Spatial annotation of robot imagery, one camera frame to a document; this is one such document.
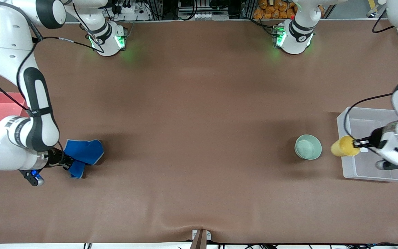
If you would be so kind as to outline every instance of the white bracket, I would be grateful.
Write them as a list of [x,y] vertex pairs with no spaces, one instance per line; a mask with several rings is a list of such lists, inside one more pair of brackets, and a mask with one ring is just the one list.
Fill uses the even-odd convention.
[[[193,235],[191,237],[192,240],[195,239],[196,233],[198,232],[198,230],[193,230]],[[207,233],[207,240],[211,240],[211,233],[209,231],[205,231]]]

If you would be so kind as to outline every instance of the green cup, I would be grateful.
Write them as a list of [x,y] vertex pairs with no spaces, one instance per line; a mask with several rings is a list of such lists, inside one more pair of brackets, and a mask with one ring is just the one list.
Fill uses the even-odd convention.
[[305,160],[314,160],[322,154],[322,144],[312,135],[302,135],[296,140],[294,151]]

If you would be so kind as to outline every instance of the folded blue fabric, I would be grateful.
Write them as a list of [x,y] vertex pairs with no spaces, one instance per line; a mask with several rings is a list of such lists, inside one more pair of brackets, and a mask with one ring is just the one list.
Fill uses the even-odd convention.
[[96,164],[104,155],[104,148],[99,140],[67,140],[64,152],[75,160],[70,169],[68,169],[70,177],[81,178],[85,165]]

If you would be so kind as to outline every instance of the white plastic container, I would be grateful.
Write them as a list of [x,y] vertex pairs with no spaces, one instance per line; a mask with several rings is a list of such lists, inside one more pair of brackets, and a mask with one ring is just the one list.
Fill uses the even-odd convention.
[[[349,107],[337,118],[339,138],[346,136],[343,127],[344,117]],[[387,123],[398,120],[394,110],[370,109],[354,107],[349,112],[346,128],[357,139],[369,137],[374,129],[385,126]],[[376,162],[382,158],[366,148],[361,148],[357,156],[343,156],[343,176],[352,179],[398,182],[398,169],[379,170]]]

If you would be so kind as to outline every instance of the brown leather table cover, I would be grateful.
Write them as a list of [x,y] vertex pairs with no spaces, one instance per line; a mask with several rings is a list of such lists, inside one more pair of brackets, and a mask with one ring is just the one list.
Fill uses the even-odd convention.
[[[0,172],[0,243],[183,241],[197,228],[226,243],[398,242],[398,183],[345,179],[330,153],[339,113],[398,83],[397,36],[373,24],[320,22],[301,55],[248,21],[136,24],[109,58],[43,41],[60,140],[100,139],[104,161],[83,180],[46,169],[41,187]],[[77,25],[43,34],[88,44]],[[319,159],[294,154],[302,134],[320,139]]]

